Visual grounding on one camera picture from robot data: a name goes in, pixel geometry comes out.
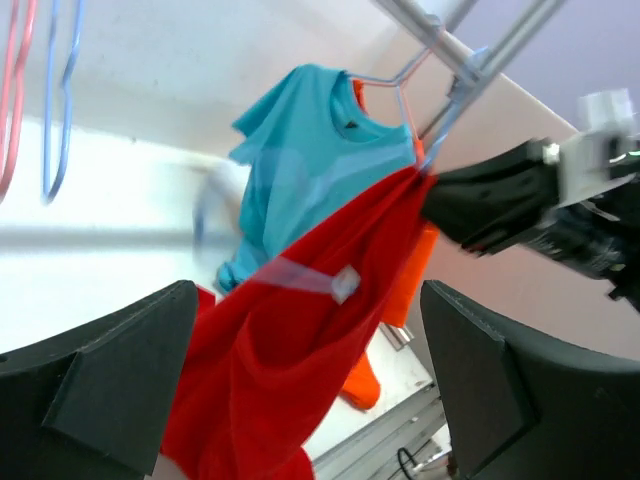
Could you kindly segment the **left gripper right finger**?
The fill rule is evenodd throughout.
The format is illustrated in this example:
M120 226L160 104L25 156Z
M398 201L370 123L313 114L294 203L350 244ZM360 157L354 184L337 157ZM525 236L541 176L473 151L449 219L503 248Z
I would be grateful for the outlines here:
M420 308L464 479L636 479L639 364L562 341L441 281Z

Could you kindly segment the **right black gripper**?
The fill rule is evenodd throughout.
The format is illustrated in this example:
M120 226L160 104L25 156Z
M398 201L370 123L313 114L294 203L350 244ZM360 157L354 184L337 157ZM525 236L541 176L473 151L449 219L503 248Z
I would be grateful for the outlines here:
M528 140L483 162L437 176L421 214L468 253L496 254L519 242L559 204L558 154Z

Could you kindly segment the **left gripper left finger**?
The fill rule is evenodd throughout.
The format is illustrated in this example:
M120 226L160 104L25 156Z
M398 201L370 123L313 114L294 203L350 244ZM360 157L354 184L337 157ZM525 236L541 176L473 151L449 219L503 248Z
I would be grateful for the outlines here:
M2 478L152 474L197 306L196 285L181 280L2 354Z

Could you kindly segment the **red t shirt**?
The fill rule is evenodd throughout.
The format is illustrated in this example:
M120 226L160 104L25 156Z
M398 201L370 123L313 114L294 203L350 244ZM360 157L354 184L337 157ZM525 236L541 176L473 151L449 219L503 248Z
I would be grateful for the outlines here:
M431 176L402 169L300 238L284 258L360 283L330 294L249 279L200 309L161 451L190 479L310 479L304 442L376 330L423 228Z

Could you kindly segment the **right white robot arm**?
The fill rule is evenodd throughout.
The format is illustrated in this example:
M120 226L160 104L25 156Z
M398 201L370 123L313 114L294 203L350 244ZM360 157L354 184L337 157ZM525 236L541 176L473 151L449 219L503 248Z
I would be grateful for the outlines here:
M608 163L630 180L572 205L560 203L554 145L528 140L481 163L438 176L421 214L476 256L524 246L591 279L609 297L639 305L639 143L608 140Z

